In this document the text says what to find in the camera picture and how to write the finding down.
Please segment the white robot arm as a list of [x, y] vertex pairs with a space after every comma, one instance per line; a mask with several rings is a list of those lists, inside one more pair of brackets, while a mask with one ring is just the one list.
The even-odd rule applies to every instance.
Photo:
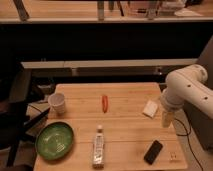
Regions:
[[183, 107], [185, 101], [213, 119], [213, 90], [204, 85], [207, 78], [206, 69], [198, 64], [174, 70], [166, 76], [166, 88], [159, 97], [164, 128], [170, 126], [174, 113]]

